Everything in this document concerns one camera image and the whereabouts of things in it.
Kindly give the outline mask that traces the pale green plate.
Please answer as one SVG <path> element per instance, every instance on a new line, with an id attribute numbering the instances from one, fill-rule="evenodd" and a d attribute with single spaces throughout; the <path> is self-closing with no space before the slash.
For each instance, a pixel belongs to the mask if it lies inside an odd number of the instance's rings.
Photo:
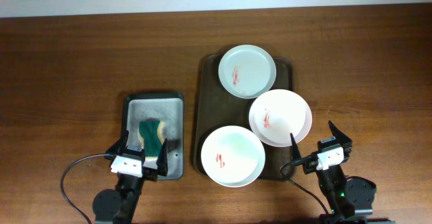
<path id="1" fill-rule="evenodd" d="M 221 85 L 230 94 L 253 99 L 273 86 L 276 65 L 266 50 L 255 45 L 238 45 L 221 58 L 218 76 Z"/>

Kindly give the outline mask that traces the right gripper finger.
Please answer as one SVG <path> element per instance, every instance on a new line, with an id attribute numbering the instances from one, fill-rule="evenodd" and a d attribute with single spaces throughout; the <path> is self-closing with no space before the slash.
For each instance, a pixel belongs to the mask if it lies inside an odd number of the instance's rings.
<path id="1" fill-rule="evenodd" d="M 344 150 L 352 149 L 352 139 L 349 138 L 345 133 L 340 131 L 331 121 L 328 121 L 329 128 L 333 136 L 339 141 L 341 147 Z"/>
<path id="2" fill-rule="evenodd" d="M 293 133 L 290 134 L 290 138 L 291 138 L 291 143 L 292 143 L 292 160 L 291 160 L 290 164 L 293 166 L 299 166 L 302 164 L 301 163 L 302 157 L 301 157 L 301 154 L 300 154 L 300 151 L 298 149 L 298 145 L 295 141 Z"/>

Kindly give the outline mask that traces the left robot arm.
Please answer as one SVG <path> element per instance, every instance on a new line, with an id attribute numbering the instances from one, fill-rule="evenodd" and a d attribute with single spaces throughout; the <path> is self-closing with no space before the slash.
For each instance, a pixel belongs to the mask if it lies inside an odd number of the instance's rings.
<path id="1" fill-rule="evenodd" d="M 92 203 L 95 223 L 131 223 L 145 181 L 157 181 L 159 176 L 168 174 L 166 140 L 153 169 L 144 166 L 145 150 L 127 145 L 128 136 L 126 132 L 105 152 L 118 182 L 114 189 L 103 190 L 95 196 Z"/>

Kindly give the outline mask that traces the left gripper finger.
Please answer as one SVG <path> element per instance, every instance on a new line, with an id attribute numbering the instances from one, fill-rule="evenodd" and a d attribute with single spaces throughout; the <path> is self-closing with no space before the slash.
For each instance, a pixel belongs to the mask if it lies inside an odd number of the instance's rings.
<path id="1" fill-rule="evenodd" d="M 161 151 L 157 158 L 157 174 L 163 177 L 166 177 L 168 174 L 168 161 L 167 161 L 167 142 L 165 139 L 164 143 L 162 143 Z"/>
<path id="2" fill-rule="evenodd" d="M 124 150 L 126 149 L 128 136 L 129 131 L 126 130 L 126 132 L 120 137 L 120 139 L 106 150 L 105 159 L 113 160 L 117 155 L 122 155 Z"/>

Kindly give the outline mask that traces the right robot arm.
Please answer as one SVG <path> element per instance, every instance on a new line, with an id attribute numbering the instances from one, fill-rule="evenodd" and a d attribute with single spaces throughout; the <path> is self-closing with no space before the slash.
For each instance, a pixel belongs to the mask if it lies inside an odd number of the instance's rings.
<path id="1" fill-rule="evenodd" d="M 317 142 L 318 150 L 302 157 L 293 136 L 292 160 L 281 166 L 301 166 L 305 174 L 315 173 L 319 188 L 330 209 L 319 216 L 320 223 L 391 223 L 388 219 L 369 219 L 377 186 L 371 180 L 344 174 L 341 164 L 350 158 L 352 139 L 328 122 L 332 137 Z"/>

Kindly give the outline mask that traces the green yellow sponge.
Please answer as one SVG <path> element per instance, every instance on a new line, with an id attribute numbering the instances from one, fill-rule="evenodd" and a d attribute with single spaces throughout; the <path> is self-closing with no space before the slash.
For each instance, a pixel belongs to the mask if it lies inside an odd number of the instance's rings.
<path id="1" fill-rule="evenodd" d="M 157 159 L 165 141 L 163 121 L 141 121 L 138 125 L 138 137 L 145 151 L 146 159 Z"/>

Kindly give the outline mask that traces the white bowl plate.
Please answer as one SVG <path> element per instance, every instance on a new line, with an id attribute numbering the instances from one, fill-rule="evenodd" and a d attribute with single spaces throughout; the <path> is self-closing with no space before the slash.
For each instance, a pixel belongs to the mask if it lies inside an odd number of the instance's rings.
<path id="1" fill-rule="evenodd" d="M 265 149 L 250 130 L 229 125 L 211 132 L 200 153 L 205 173 L 219 185 L 240 188 L 262 173 Z"/>

